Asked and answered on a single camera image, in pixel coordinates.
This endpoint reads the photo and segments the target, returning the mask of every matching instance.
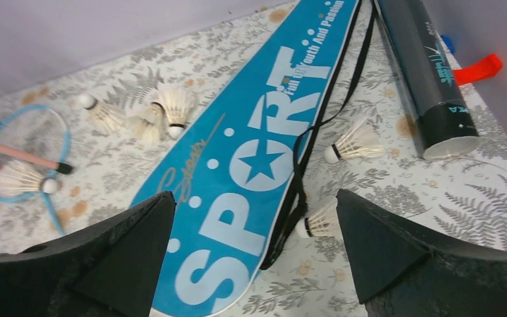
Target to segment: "black band on shuttlecock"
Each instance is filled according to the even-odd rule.
[[[312,231],[310,231],[310,224],[308,223],[308,218],[304,218],[304,227],[306,228],[306,233],[311,238],[314,235],[312,234]]]
[[[68,175],[68,174],[72,173],[73,166],[69,165],[67,163],[59,163],[55,170],[60,174]]]
[[[332,144],[331,148],[333,149],[333,152],[335,152],[335,155],[337,155],[337,158],[341,159],[341,154],[339,154],[339,150],[337,149],[337,147],[335,146],[335,144]]]
[[[98,105],[98,99],[94,98],[94,103],[92,104],[92,106],[88,107],[87,110],[92,110],[93,108],[95,108],[96,106]]]
[[[151,102],[151,104],[154,104],[155,106],[158,106],[160,109],[162,109],[162,111],[165,111],[164,106],[161,105],[159,102],[153,101],[153,102]]]

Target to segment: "blue object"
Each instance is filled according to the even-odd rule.
[[[26,107],[23,107],[12,114],[9,114],[4,120],[0,120],[0,133],[3,129],[6,128],[7,125],[9,125],[12,121],[20,118],[23,114],[35,111],[35,110],[46,110],[51,112],[52,114],[55,114],[58,117],[58,120],[61,122],[65,132],[63,133],[63,147],[61,148],[61,154],[59,155],[58,162],[64,162],[67,158],[67,155],[69,154],[69,146],[71,144],[71,132],[67,128],[67,125],[63,121],[63,118],[55,112],[55,110],[51,109],[48,106],[44,106],[43,104],[32,104]],[[50,170],[48,175],[46,177],[51,178],[54,177],[57,174],[56,170]],[[48,208],[48,213],[50,214],[51,221],[53,222],[53,225],[59,231],[61,235],[65,235],[63,232],[63,229],[61,228],[61,223],[59,222],[59,219],[57,219],[57,215],[55,214],[55,208],[53,207],[53,204],[51,203],[50,196],[44,192],[39,192],[42,195],[42,199],[44,200],[44,203],[46,204],[46,207]],[[30,197],[32,197],[35,194],[35,192],[27,192],[23,193],[22,195],[18,195],[16,197],[1,197],[0,196],[0,203],[17,203],[19,201],[26,200]]]
[[[452,44],[452,40],[447,35],[441,35],[440,38],[442,39],[442,41],[444,41],[444,43],[446,44],[446,47],[449,49],[450,53],[453,54],[456,52],[456,48]]]
[[[211,316],[248,289],[289,188],[294,142],[323,109],[357,3],[301,0],[135,196],[131,206],[167,190],[178,203],[155,310]]]

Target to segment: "cylindrical container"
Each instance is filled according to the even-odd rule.
[[[375,0],[382,34],[399,66],[406,102],[417,127],[417,149],[425,160],[474,151],[481,144],[469,109],[421,0]]]

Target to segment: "table surface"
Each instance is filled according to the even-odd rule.
[[[69,162],[74,174],[60,176],[53,203],[67,232],[123,210],[174,144],[146,147],[129,137],[95,132],[75,97],[94,94],[134,111],[157,82],[184,83],[200,97],[192,121],[232,75],[261,47],[294,3],[261,9],[189,36],[145,48],[119,59],[0,98],[0,118],[32,103],[48,104],[66,120],[73,135]],[[370,13],[356,25],[346,61],[327,107],[334,114],[344,99]],[[457,68],[453,57],[448,55]],[[409,122],[401,107],[397,77],[375,32],[366,67],[351,103],[320,131],[305,176],[310,209],[347,188],[392,213],[473,243],[507,250],[507,136],[471,85],[462,92],[482,136],[470,155],[425,162],[417,158]],[[321,152],[345,124],[366,112],[387,155],[330,165]],[[43,201],[0,203],[0,252],[15,253],[58,237]],[[237,304],[220,316],[366,316],[358,304],[342,242],[293,235],[277,263],[262,272]]]

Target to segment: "star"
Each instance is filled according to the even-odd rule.
[[[281,155],[284,153],[269,154],[267,153],[266,147],[263,147],[264,151],[260,151],[260,148],[262,147],[257,148],[257,153],[255,155],[239,158],[240,161],[250,165],[252,168],[250,170],[250,175],[248,175],[248,180],[246,180],[246,183],[256,177],[259,173],[266,175],[272,180],[275,180],[275,177],[273,176],[273,170],[271,169],[271,163],[281,157]]]

